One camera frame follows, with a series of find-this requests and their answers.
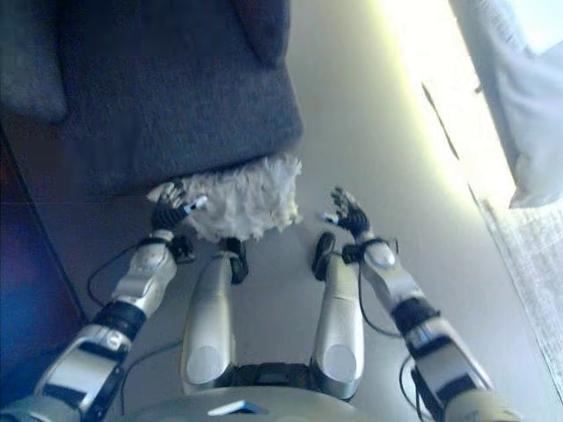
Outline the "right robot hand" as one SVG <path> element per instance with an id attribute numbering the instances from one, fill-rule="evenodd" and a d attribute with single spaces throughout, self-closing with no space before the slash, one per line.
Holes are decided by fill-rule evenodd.
<path id="1" fill-rule="evenodd" d="M 370 233 L 369 218 L 361 204 L 346 189 L 335 186 L 331 192 L 333 212 L 324 211 L 318 215 L 321 222 L 331 224 L 347 231 L 356 242 Z"/>

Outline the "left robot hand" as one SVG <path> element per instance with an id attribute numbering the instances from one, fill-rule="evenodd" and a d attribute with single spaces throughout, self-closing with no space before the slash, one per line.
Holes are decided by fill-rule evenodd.
<path id="1" fill-rule="evenodd" d="M 199 194 L 194 200 L 185 200 L 182 198 L 185 193 L 181 179 L 177 178 L 164 184 L 150 217 L 153 230 L 173 231 L 178 224 L 195 210 L 202 209 L 208 202 L 208 196 L 205 194 Z"/>

